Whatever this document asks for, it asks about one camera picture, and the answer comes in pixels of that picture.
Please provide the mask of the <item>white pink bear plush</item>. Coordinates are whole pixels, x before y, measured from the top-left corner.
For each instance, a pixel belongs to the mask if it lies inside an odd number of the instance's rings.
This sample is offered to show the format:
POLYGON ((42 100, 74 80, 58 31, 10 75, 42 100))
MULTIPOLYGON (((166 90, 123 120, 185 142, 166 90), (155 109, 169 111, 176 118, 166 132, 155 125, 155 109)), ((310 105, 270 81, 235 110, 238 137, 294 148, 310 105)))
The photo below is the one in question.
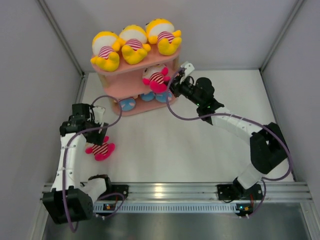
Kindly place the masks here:
POLYGON ((170 79, 169 69, 163 63, 147 67, 142 72, 142 82, 156 94, 167 90, 166 83, 170 79))
POLYGON ((109 136, 105 136, 102 145, 93 144, 85 149, 87 155, 93 155, 97 162, 106 160, 115 151, 116 145, 109 143, 109 136))

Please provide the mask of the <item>yellow frog plush toy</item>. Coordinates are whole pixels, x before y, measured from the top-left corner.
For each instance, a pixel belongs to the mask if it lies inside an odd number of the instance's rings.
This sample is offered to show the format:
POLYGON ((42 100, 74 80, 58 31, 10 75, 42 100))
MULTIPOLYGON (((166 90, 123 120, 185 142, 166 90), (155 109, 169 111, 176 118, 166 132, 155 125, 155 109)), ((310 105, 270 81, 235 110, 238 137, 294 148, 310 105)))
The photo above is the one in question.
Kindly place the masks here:
POLYGON ((151 45, 156 45, 158 52, 163 56, 176 53, 182 43, 181 30, 165 18, 156 18, 145 25, 147 40, 151 45))

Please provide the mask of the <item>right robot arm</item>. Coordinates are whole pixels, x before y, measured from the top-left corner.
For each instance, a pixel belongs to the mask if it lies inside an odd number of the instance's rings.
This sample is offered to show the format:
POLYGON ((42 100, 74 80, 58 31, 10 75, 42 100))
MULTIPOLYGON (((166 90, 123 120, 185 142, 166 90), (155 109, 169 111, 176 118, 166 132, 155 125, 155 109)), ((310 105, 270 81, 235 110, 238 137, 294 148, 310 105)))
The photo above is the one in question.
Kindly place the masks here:
POLYGON ((244 199, 253 192, 253 186, 264 179, 284 160, 290 160, 290 151, 280 127, 271 122, 263 125, 230 112, 214 97, 215 89, 210 79, 179 73, 167 85, 177 98, 184 96, 197 106, 197 118, 216 127, 225 129, 249 145, 250 163, 237 176, 226 192, 232 200, 244 199))

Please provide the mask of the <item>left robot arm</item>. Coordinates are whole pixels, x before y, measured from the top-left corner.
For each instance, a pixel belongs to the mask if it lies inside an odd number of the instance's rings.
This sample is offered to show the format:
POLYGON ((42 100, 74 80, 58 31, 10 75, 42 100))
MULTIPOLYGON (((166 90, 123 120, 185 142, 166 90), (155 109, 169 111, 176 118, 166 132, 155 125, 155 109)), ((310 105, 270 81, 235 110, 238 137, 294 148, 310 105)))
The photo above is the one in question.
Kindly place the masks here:
POLYGON ((50 192, 43 194, 42 203, 56 224, 88 220, 95 201, 109 199, 113 187, 106 174, 80 180, 80 161, 84 154, 96 161, 106 160, 115 150, 106 135, 108 124, 103 121, 105 108, 87 103, 72 105, 72 114, 59 128, 60 159, 50 192))

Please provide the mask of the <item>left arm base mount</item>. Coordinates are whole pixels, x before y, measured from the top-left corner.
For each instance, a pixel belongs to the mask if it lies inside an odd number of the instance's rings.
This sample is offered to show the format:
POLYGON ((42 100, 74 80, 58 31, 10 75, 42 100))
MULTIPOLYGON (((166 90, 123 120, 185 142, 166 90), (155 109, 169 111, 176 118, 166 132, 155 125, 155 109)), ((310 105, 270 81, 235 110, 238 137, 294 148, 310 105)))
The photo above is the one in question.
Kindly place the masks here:
POLYGON ((127 184, 111 184, 109 186, 106 187, 106 191, 103 192, 100 196, 99 196, 99 200, 110 200, 110 201, 115 201, 115 200, 122 200, 122 197, 119 195, 112 195, 114 193, 117 194, 122 194, 124 196, 124 198, 126 199, 129 195, 129 185, 127 184))

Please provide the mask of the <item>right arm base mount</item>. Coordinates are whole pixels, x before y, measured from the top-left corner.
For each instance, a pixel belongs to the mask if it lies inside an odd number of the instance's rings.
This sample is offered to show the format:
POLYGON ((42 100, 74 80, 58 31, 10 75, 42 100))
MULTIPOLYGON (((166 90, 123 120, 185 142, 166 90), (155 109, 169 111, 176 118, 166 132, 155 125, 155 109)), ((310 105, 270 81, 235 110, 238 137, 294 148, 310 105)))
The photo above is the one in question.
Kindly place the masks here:
POLYGON ((218 199, 224 202, 232 202, 238 200, 262 200, 263 191, 259 184, 255 184, 248 189, 242 188, 241 185, 234 184, 218 184, 217 185, 218 199))

